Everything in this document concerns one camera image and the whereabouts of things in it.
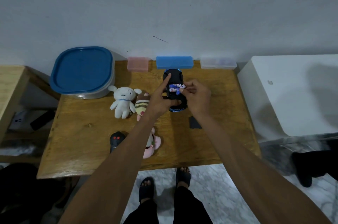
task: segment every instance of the plastic container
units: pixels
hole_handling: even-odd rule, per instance
[[[115,60],[103,47],[78,47],[62,52],[50,76],[51,88],[80,99],[97,99],[115,83]]]
[[[146,57],[128,57],[129,72],[148,72],[149,59]]]
[[[190,69],[194,61],[191,56],[158,56],[156,66],[157,69]]]
[[[204,69],[235,69],[236,61],[226,57],[201,57],[201,68]]]

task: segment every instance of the striped plush toy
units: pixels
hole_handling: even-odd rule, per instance
[[[136,98],[135,111],[137,113],[137,121],[140,120],[141,116],[146,111],[149,104],[150,95],[149,93],[140,93]],[[148,138],[146,149],[143,154],[143,158],[149,158],[154,154],[154,151],[161,145],[161,138],[155,136],[155,128],[153,127]]]

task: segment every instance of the black toy with red eyes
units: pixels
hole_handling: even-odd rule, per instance
[[[179,69],[167,69],[164,73],[163,73],[163,80],[166,79],[167,75],[171,73],[171,78],[167,84],[166,90],[167,90],[167,98],[171,99],[171,100],[180,100],[181,104],[178,106],[171,106],[169,108],[169,111],[171,112],[179,112],[182,111],[184,109],[186,109],[188,107],[187,104],[187,99],[185,98],[185,96],[183,94],[179,94],[177,95],[176,92],[171,92],[169,89],[169,85],[170,84],[183,84],[183,74],[181,72],[181,70]]]
[[[110,136],[110,152],[112,152],[125,139],[125,137],[126,136],[120,131],[113,133],[112,136]]]

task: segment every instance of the hand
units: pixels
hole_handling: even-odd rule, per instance
[[[178,106],[179,104],[181,104],[179,100],[169,100],[169,99],[164,99],[162,97],[162,93],[163,91],[165,91],[170,77],[171,77],[171,74],[169,73],[166,79],[163,80],[161,85],[151,95],[149,105],[147,106],[147,110],[145,111],[144,115],[158,119],[161,115],[163,115],[169,109],[169,107]]]
[[[209,115],[211,91],[197,80],[185,82],[180,92],[187,98],[188,108],[195,118]]]

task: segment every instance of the person's right hand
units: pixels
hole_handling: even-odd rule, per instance
[[[211,91],[197,80],[185,82],[180,92],[187,98],[188,108],[195,118],[209,115]]]

